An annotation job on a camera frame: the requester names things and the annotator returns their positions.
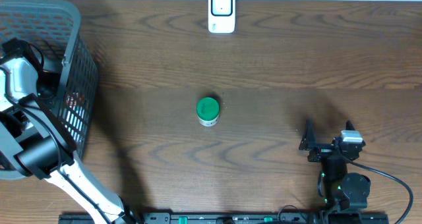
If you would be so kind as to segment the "green lid jar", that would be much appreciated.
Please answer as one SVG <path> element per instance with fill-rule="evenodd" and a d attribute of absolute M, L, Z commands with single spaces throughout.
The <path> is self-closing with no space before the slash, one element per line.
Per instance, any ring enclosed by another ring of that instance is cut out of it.
<path fill-rule="evenodd" d="M 197 103 L 196 114 L 202 126 L 214 126 L 220 117 L 220 105 L 214 98 L 202 98 Z"/>

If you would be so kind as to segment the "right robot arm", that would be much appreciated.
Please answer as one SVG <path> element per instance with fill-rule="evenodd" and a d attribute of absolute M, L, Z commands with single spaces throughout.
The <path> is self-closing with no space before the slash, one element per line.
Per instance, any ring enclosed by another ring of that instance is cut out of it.
<path fill-rule="evenodd" d="M 321 164 L 318 192 L 326 199 L 326 205 L 337 212 L 355 212 L 368 206 L 370 179 L 347 171 L 347 166 L 359 158 L 364 146 L 363 137 L 351 121 L 346 122 L 346 128 L 330 143 L 317 142 L 312 122 L 305 123 L 299 149 L 308 151 L 309 162 Z"/>

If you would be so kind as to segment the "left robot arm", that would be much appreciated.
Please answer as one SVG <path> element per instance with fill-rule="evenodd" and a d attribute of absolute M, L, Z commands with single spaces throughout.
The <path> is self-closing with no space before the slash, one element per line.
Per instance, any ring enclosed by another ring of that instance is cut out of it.
<path fill-rule="evenodd" d="M 143 223 L 85 167 L 75 140 L 46 104 L 61 73 L 44 69 L 44 54 L 32 43 L 13 38 L 1 48 L 1 155 L 11 171 L 60 188 L 95 223 Z"/>

